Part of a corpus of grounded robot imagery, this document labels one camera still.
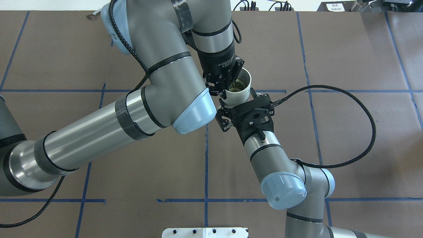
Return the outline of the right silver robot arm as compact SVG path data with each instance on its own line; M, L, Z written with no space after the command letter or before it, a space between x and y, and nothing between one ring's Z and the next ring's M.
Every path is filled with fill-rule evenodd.
M367 149L350 161L335 165L308 164L300 159L289 159L274 134L274 108L295 94L311 88L335 90L351 97L364 110L372 127L372 138ZM269 205L286 210L286 238L379 238L381 235L353 229L324 225L325 199L335 188L329 169L352 164L367 155L376 139L376 125L364 104L351 93L332 86L311 85L300 88L283 99L271 101L254 89L243 99L220 99L216 121L222 131L236 128L251 165L260 182L260 189Z

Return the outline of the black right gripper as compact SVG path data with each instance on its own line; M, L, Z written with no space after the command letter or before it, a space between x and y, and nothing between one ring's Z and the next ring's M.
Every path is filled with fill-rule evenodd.
M263 101L264 96L253 87L250 88L251 101ZM251 106L236 106L231 110L219 107L216 111L215 120L223 132L235 127L241 139L242 145L253 135L261 138L260 122L261 109Z

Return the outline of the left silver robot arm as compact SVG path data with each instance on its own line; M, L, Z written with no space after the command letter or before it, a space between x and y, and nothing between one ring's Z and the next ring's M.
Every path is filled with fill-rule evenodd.
M115 45L144 70L115 102L27 140L1 97L1 196L60 185L80 166L169 126L179 134L213 120L237 65L229 0L112 0L101 17Z

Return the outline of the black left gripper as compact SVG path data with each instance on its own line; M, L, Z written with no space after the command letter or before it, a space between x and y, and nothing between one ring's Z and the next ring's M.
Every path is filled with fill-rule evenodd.
M210 95L226 97L226 90L238 79L245 63L236 55L235 45L215 53L198 51L198 56Z

